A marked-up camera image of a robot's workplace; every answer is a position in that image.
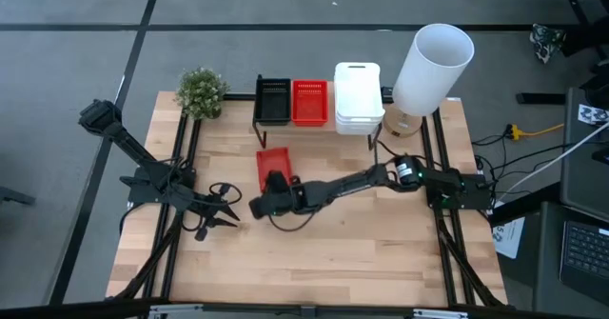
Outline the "silver aluminium profile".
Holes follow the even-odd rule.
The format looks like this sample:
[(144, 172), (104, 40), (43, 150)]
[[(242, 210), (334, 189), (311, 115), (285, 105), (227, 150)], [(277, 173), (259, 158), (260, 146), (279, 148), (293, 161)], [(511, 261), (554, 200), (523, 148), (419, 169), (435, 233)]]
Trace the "silver aluminium profile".
[(382, 307), (347, 307), (319, 305), (253, 305), (253, 304), (173, 304), (151, 306), (149, 313), (176, 314), (187, 312), (243, 312), (243, 313), (275, 313), (290, 314), (305, 319), (313, 319), (323, 315), (356, 314), (400, 316), (414, 319), (472, 319), (468, 313), (448, 309), (417, 309), (417, 308), (382, 308)]

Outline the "white cylindrical lamp shade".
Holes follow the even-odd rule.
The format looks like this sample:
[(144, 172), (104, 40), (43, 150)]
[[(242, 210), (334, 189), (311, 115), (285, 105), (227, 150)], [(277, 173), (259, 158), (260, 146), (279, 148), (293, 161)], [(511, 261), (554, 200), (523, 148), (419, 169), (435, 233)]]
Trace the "white cylindrical lamp shade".
[(418, 30), (393, 86), (393, 103), (383, 118), (385, 129), (397, 137), (416, 133), (474, 55), (472, 39), (455, 26), (430, 24)]

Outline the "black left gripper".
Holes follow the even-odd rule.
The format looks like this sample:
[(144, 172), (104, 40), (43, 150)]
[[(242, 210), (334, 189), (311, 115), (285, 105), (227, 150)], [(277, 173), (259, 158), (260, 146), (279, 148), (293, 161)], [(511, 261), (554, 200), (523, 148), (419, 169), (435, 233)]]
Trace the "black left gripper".
[(215, 215), (218, 211), (236, 221), (240, 220), (238, 215), (232, 210), (230, 204), (224, 204), (222, 195), (216, 192), (212, 192), (209, 195), (195, 194), (189, 209), (200, 216), (199, 224), (194, 229), (188, 229), (188, 231), (195, 232), (194, 238), (199, 242), (206, 239), (209, 229), (215, 227), (237, 227), (236, 224), (227, 222), (221, 218), (216, 218)]

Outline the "white sticker with black print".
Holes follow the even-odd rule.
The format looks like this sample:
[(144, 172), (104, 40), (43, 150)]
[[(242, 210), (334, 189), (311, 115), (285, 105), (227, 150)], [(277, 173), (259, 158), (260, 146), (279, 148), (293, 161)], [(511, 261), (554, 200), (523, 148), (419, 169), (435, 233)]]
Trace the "white sticker with black print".
[(589, 125), (603, 125), (609, 122), (609, 110), (579, 104), (578, 120)]

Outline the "person's shoe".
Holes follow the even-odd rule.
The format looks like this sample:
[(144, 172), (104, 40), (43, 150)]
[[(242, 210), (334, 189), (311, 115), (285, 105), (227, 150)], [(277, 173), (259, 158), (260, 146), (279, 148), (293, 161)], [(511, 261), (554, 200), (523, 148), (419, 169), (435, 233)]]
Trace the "person's shoe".
[(529, 41), (533, 45), (534, 54), (543, 64), (547, 64), (550, 58), (560, 50), (566, 32), (564, 30), (552, 29), (541, 24), (533, 24), (529, 34)]

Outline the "white paper sheet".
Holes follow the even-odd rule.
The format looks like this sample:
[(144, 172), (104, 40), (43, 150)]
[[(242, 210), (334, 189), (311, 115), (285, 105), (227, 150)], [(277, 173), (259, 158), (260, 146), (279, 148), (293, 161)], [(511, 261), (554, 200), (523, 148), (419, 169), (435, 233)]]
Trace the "white paper sheet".
[(510, 259), (516, 259), (520, 247), (525, 218), (521, 217), (507, 224), (492, 228), (495, 251)]

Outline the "black plastic basket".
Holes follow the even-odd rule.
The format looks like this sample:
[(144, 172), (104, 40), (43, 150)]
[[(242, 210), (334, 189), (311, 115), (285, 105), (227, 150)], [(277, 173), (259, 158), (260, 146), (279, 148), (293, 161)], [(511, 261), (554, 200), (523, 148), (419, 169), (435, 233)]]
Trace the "black plastic basket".
[(291, 80), (256, 80), (254, 121), (263, 126), (286, 126), (291, 120)]

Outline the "black laptop keyboard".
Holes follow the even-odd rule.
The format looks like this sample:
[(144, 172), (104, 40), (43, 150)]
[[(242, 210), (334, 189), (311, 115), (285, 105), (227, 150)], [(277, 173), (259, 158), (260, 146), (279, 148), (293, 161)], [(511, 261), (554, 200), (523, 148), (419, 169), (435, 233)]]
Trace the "black laptop keyboard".
[(609, 307), (609, 227), (564, 222), (560, 280)]

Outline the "red plastic basket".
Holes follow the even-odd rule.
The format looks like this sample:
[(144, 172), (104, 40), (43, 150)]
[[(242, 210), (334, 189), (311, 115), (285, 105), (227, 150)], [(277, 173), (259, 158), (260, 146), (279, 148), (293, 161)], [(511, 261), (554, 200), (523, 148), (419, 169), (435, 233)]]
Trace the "red plastic basket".
[(292, 169), (287, 147), (257, 151), (256, 162), (260, 191), (265, 189), (266, 179), (271, 171), (280, 171), (287, 183), (290, 183)]
[(328, 118), (327, 82), (297, 79), (292, 82), (291, 120), (298, 127), (321, 127)]

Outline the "black side table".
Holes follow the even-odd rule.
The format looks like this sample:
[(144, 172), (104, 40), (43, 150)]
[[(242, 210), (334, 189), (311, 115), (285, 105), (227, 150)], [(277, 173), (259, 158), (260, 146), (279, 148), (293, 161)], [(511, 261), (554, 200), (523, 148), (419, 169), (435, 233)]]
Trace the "black side table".
[(533, 309), (545, 313), (609, 319), (608, 306), (565, 286), (560, 280), (562, 227), (565, 220), (602, 224), (596, 218), (561, 205), (551, 202), (541, 204), (539, 260)]

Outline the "black slanted desk beam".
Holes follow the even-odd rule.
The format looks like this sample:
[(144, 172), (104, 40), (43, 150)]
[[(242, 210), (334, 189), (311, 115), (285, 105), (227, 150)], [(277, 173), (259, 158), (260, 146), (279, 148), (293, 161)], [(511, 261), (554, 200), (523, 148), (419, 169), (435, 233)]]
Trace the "black slanted desk beam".
[(528, 214), (538, 212), (542, 202), (560, 202), (560, 182), (538, 189), (493, 209), (488, 216), (491, 228), (505, 225)]

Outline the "small green potted plant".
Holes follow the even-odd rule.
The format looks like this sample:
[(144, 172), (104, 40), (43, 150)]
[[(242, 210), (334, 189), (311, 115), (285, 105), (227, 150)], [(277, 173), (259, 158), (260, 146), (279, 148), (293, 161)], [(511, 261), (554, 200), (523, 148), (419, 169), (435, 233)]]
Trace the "small green potted plant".
[(197, 68), (182, 74), (175, 101), (194, 120), (217, 119), (230, 90), (229, 83), (220, 74)]

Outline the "black floor bar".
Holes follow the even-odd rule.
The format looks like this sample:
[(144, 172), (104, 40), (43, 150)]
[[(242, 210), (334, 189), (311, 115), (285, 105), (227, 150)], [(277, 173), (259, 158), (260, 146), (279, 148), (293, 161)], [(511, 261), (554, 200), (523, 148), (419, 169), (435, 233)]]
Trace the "black floor bar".
[(516, 100), (521, 105), (564, 105), (566, 97), (560, 93), (521, 92), (516, 94)]

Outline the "person's leg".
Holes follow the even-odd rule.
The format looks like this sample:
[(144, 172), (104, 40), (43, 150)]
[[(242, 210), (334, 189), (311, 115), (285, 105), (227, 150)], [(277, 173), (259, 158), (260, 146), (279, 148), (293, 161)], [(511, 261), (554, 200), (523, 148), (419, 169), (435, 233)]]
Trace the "person's leg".
[(570, 56), (580, 50), (602, 45), (609, 45), (609, 15), (589, 26), (567, 30), (560, 50), (565, 56)]

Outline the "black aluminium frame rails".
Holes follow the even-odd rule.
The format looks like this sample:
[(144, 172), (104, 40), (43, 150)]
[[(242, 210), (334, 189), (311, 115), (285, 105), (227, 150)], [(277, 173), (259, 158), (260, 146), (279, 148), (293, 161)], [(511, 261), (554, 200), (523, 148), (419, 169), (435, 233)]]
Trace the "black aluminium frame rails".
[(461, 274), (462, 291), (466, 305), (477, 306), (476, 296), (474, 295), (474, 293), (477, 293), (485, 307), (504, 307), (504, 303), (493, 295), (492, 291), (483, 283), (467, 259), (462, 222), (459, 214), (463, 197), (454, 193), (448, 199), (443, 198), (444, 195), (448, 195), (449, 190), (463, 190), (465, 183), (459, 171), (450, 168), (439, 110), (433, 112), (432, 119), (442, 169), (435, 169), (436, 164), (433, 159), (427, 119), (424, 117), (422, 119), (422, 142), (425, 164), (430, 170), (425, 171), (423, 174), (431, 177), (433, 173), (436, 173), (441, 177), (440, 181), (430, 180), (427, 182), (425, 184), (425, 192), (428, 206), (432, 210), (435, 222), (448, 307), (453, 308), (459, 304), (452, 270), (452, 260), (457, 263)]
[[(185, 112), (182, 112), (180, 114), (171, 157), (179, 156), (183, 162), (188, 162), (192, 167), (201, 121), (196, 120), (193, 124), (187, 158), (183, 159), (181, 157), (181, 151), (187, 128), (187, 120), (188, 115)], [(138, 292), (143, 293), (143, 298), (149, 298), (152, 295), (154, 281), (157, 279), (162, 281), (160, 295), (163, 298), (169, 296), (183, 219), (186, 212), (178, 213), (175, 211), (174, 207), (168, 204), (159, 203), (133, 204), (131, 208), (136, 210), (141, 206), (148, 204), (158, 204), (160, 206), (149, 257), (135, 276), (129, 281), (128, 285), (114, 296), (115, 298), (133, 299)]]

